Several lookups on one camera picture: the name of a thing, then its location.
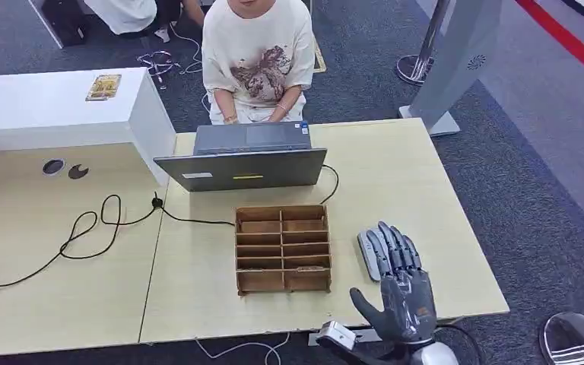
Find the metal pole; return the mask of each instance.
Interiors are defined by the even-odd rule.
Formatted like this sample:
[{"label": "metal pole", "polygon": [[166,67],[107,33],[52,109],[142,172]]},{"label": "metal pole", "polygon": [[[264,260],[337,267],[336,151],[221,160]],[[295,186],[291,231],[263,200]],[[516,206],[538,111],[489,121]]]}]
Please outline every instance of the metal pole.
[{"label": "metal pole", "polygon": [[427,73],[433,65],[433,58],[430,56],[433,51],[435,37],[437,32],[440,31],[448,7],[449,0],[437,1],[431,22],[429,22],[427,35],[422,42],[420,54],[404,56],[397,61],[399,78],[403,81],[413,85],[422,85],[424,83],[424,79],[426,79]]}]

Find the white stand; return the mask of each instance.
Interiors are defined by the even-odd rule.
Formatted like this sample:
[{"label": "white stand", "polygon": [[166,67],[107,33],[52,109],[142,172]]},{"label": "white stand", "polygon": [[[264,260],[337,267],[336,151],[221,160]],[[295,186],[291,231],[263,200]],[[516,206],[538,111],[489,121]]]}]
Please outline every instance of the white stand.
[{"label": "white stand", "polygon": [[[122,76],[117,94],[86,101],[102,74]],[[168,183],[153,159],[173,154],[176,132],[146,68],[0,76],[0,151],[116,143],[133,143],[156,181]]]},{"label": "white stand", "polygon": [[442,47],[426,81],[411,105],[399,108],[403,118],[422,118],[433,136],[460,131],[448,110],[494,57],[501,2],[465,0],[455,3]]},{"label": "white stand", "polygon": [[[414,118],[409,110],[410,105],[400,106],[399,115],[402,118]],[[451,113],[444,113],[440,119],[429,129],[429,135],[436,137],[438,135],[453,135],[460,132],[460,126],[455,122],[455,119],[451,116]]]}]

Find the robotic finger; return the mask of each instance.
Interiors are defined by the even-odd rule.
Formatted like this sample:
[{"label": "robotic finger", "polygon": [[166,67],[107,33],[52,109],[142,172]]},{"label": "robotic finger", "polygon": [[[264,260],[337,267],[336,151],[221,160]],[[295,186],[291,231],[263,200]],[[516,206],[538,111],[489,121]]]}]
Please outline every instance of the robotic finger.
[{"label": "robotic finger", "polygon": [[417,270],[421,270],[422,269],[422,261],[420,260],[420,253],[417,252],[417,250],[415,249],[415,245],[413,244],[413,241],[408,238],[408,236],[402,236],[404,237],[404,240],[406,241],[406,243],[408,243],[408,250],[411,253],[411,257],[413,259],[413,263],[415,265],[415,268]]},{"label": "robotic finger", "polygon": [[417,254],[417,252],[415,251],[415,246],[413,245],[413,242],[411,242],[409,244],[409,240],[407,240],[407,236],[404,236],[402,234],[402,232],[400,232],[395,226],[391,227],[391,232],[393,233],[393,236],[395,237],[395,239],[399,242],[400,247],[402,248],[402,253],[406,259],[406,269],[407,270],[412,270],[414,268],[417,268],[417,263],[415,262],[415,255],[413,254],[413,252],[415,252]]},{"label": "robotic finger", "polygon": [[377,235],[372,230],[366,232],[366,238],[372,243],[373,250],[375,251],[375,256],[377,257],[377,266],[379,268],[379,274],[383,277],[391,276],[392,271],[389,264],[388,257],[382,248],[382,243],[377,238]]},{"label": "robotic finger", "polygon": [[393,236],[391,228],[388,224],[383,221],[380,221],[377,224],[377,227],[380,231],[382,231],[382,235],[384,236],[385,244],[389,249],[389,261],[391,270],[394,274],[398,274],[402,268],[405,267],[405,258],[403,256],[403,252],[398,248],[397,240]]}]

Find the clear plastic object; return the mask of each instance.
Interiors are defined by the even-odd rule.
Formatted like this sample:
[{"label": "clear plastic object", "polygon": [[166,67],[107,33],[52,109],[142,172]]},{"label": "clear plastic object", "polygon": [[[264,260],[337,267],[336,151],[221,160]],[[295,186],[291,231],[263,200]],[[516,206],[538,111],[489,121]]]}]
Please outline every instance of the clear plastic object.
[{"label": "clear plastic object", "polygon": [[584,364],[584,315],[558,313],[543,325],[541,351],[550,365]]}]

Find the cardboard compartment box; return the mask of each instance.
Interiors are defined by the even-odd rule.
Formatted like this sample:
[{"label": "cardboard compartment box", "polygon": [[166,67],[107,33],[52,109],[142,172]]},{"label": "cardboard compartment box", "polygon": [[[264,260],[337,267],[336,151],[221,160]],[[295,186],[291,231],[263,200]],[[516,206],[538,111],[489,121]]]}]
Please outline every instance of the cardboard compartment box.
[{"label": "cardboard compartment box", "polygon": [[330,236],[322,205],[236,210],[238,294],[330,291]]}]

